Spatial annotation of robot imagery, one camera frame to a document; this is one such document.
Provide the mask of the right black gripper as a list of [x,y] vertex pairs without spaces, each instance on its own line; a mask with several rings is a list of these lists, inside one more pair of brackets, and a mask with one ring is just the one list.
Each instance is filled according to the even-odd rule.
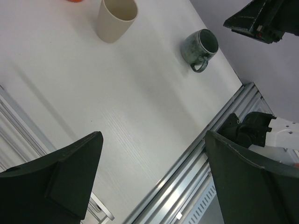
[[279,42],[286,33],[299,35],[299,2],[252,0],[239,12],[226,19],[223,26],[232,32],[266,44]]

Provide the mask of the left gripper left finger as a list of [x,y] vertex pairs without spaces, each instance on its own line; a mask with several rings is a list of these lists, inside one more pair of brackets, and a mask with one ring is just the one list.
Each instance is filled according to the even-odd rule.
[[80,140],[0,174],[2,224],[79,224],[85,219],[103,135]]

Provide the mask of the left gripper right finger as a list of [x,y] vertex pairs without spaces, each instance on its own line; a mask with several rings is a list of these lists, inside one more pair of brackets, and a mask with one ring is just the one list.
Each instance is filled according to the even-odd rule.
[[208,160],[226,224],[297,224],[299,169],[207,131]]

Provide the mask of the grey glazed mug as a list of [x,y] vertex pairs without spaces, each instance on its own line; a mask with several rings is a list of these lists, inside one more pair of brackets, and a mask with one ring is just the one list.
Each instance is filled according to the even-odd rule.
[[218,52],[216,36],[209,29],[201,29],[189,35],[180,46],[184,61],[196,73],[203,72],[209,60]]

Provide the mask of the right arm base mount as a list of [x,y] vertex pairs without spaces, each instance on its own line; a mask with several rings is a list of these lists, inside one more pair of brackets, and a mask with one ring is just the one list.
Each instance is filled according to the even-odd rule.
[[241,124],[242,123],[237,115],[235,113],[231,113],[223,122],[217,133],[231,141],[234,141],[238,137],[238,132]]

